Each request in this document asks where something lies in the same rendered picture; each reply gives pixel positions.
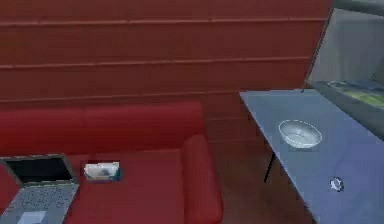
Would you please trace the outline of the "white tissue box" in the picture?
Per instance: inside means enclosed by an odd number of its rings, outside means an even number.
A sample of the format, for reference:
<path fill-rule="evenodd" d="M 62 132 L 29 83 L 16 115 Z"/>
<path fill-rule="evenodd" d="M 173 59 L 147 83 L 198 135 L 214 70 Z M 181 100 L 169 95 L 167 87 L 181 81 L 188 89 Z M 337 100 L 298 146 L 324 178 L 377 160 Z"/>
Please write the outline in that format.
<path fill-rule="evenodd" d="M 84 166 L 84 175 L 88 181 L 114 182 L 122 177 L 119 162 L 89 163 Z"/>

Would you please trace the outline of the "grey open laptop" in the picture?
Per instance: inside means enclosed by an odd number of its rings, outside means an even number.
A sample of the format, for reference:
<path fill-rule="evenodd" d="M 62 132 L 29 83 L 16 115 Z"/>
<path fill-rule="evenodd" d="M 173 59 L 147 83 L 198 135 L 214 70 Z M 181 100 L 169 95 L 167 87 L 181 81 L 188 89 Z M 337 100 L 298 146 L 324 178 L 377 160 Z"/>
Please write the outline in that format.
<path fill-rule="evenodd" d="M 0 224 L 64 224 L 79 188 L 64 154 L 1 157 L 20 186 Z"/>

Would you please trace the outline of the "clear glass bowl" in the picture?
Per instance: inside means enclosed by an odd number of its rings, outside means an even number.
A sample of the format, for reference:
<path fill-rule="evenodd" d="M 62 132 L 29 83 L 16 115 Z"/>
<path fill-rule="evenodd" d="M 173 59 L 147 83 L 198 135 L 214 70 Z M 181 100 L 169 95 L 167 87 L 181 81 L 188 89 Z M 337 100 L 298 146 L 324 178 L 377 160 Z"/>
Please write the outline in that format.
<path fill-rule="evenodd" d="M 316 127 L 301 120 L 284 120 L 278 130 L 282 139 L 296 149 L 313 148 L 323 139 Z"/>

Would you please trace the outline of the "blue grey table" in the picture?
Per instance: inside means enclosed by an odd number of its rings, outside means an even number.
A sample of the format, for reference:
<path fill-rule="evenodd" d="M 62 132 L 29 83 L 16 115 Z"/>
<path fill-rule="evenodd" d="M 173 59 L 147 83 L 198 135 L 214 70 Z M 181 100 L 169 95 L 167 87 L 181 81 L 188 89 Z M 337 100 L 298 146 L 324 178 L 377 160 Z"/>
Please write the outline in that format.
<path fill-rule="evenodd" d="M 384 141 L 314 90 L 246 91 L 245 106 L 318 224 L 384 224 Z M 322 141 L 290 147 L 284 120 L 316 127 Z"/>

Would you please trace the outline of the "red sofa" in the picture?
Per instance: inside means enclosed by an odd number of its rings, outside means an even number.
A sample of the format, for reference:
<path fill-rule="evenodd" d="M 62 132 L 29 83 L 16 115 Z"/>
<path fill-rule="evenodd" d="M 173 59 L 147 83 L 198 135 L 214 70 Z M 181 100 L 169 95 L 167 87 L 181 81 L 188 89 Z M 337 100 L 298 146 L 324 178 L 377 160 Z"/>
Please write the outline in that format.
<path fill-rule="evenodd" d="M 0 158 L 64 154 L 79 188 L 64 224 L 220 224 L 221 193 L 198 102 L 0 110 Z M 119 162 L 93 182 L 89 163 Z M 0 161 L 0 216 L 20 186 Z"/>

